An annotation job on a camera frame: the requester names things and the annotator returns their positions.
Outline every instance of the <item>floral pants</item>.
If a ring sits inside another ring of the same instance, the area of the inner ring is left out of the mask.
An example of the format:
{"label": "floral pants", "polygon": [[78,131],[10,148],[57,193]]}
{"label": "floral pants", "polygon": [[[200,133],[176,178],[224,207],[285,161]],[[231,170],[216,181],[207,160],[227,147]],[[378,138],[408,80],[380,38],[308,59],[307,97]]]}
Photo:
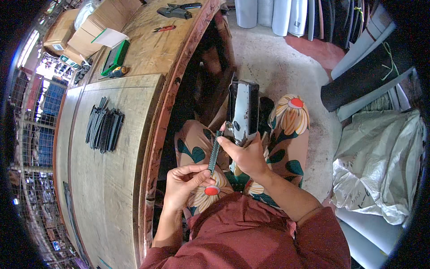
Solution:
{"label": "floral pants", "polygon": [[[273,108],[267,123],[272,131],[265,150],[270,169],[301,187],[309,140],[309,113],[300,96],[287,94]],[[178,166],[191,163],[208,164],[215,135],[200,122],[189,120],[175,135]],[[264,192],[264,187],[242,173],[238,176],[228,169],[229,157],[220,149],[213,179],[215,185],[197,187],[188,199],[184,211],[188,219],[202,213],[220,198],[239,191],[255,200],[278,208],[275,201]]]}

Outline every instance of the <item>green tray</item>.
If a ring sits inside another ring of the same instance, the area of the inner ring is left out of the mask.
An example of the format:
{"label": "green tray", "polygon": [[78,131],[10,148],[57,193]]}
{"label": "green tray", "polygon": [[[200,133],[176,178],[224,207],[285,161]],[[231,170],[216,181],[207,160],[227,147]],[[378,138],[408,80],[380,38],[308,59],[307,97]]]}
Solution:
{"label": "green tray", "polygon": [[123,65],[129,46],[130,42],[124,40],[121,44],[111,49],[104,62],[103,70],[101,71],[102,76],[107,76],[110,71]]}

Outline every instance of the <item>wooden workbench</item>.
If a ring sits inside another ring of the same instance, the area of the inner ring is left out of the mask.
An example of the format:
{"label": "wooden workbench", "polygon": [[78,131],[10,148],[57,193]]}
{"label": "wooden workbench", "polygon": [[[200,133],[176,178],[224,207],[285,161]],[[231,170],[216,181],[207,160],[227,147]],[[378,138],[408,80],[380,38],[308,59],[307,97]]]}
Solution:
{"label": "wooden workbench", "polygon": [[[77,236],[93,268],[103,259],[112,268],[137,268],[152,243],[155,187],[170,111],[185,68],[220,0],[201,0],[189,20],[165,18],[156,10],[167,3],[195,0],[155,0],[142,6],[123,33],[130,37],[122,78],[100,78],[108,50],[96,54],[84,80],[63,100],[55,132],[54,173],[64,223],[77,249],[68,215],[63,182],[71,189]],[[176,29],[152,33],[157,27]],[[117,149],[101,154],[85,144],[94,104],[108,97],[109,108],[125,114]]]}

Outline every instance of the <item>green string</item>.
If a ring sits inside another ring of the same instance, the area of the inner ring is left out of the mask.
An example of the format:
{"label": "green string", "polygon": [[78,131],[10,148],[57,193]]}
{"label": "green string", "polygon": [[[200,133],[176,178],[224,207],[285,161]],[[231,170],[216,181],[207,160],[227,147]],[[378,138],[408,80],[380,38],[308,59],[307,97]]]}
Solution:
{"label": "green string", "polygon": [[390,69],[390,72],[388,72],[388,74],[384,78],[381,79],[382,81],[384,81],[388,77],[388,75],[391,74],[391,72],[393,72],[393,69],[396,70],[397,76],[399,76],[400,74],[399,74],[399,70],[397,69],[397,66],[393,60],[393,55],[391,54],[390,45],[388,44],[388,42],[382,42],[382,45],[384,46],[385,51],[388,53],[388,55],[390,56],[390,59],[391,59],[391,68],[389,68],[386,65],[382,65],[385,68]]}
{"label": "green string", "polygon": [[361,13],[361,21],[364,22],[364,15],[363,15],[363,11],[361,11],[361,7],[354,7],[354,10],[359,10]]}

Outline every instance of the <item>red shirt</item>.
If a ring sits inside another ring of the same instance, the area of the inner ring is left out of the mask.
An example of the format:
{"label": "red shirt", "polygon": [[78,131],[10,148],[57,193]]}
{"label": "red shirt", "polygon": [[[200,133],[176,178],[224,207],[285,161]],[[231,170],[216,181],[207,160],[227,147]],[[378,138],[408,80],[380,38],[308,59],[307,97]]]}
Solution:
{"label": "red shirt", "polygon": [[152,247],[146,268],[350,268],[345,236],[326,207],[290,235],[285,215],[238,192],[190,219],[194,239],[176,253]]}

